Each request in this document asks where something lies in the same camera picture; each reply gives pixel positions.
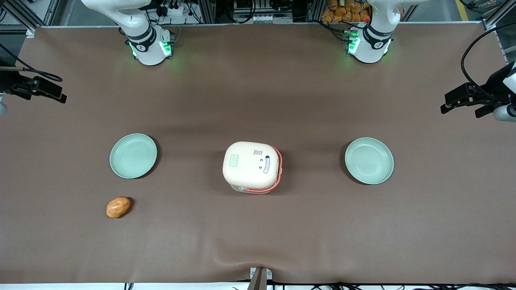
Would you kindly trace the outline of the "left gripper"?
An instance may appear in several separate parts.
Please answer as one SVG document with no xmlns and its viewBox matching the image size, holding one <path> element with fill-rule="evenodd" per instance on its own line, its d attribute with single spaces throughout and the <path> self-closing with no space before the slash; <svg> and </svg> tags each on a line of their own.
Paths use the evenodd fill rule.
<svg viewBox="0 0 516 290">
<path fill-rule="evenodd" d="M 508 105 L 515 101 L 515 61 L 494 72 L 485 83 L 485 92 L 495 101 Z M 475 117 L 482 118 L 492 114 L 499 106 L 489 104 L 489 97 L 471 83 L 464 83 L 444 95 L 445 103 L 441 105 L 441 114 L 463 107 L 483 105 L 475 110 Z"/>
</svg>

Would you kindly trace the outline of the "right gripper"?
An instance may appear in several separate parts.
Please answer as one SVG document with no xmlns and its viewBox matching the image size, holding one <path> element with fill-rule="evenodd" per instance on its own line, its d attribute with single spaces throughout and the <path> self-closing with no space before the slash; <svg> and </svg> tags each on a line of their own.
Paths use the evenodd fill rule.
<svg viewBox="0 0 516 290">
<path fill-rule="evenodd" d="M 20 71 L 35 72 L 33 68 L 16 66 L 2 66 L 0 68 L 2 93 L 16 95 L 26 100 L 30 100 L 33 96 L 39 96 L 53 99 L 61 104 L 66 103 L 67 96 L 62 93 L 61 86 L 43 77 L 36 77 L 36 80 L 25 77 L 20 74 Z"/>
</svg>

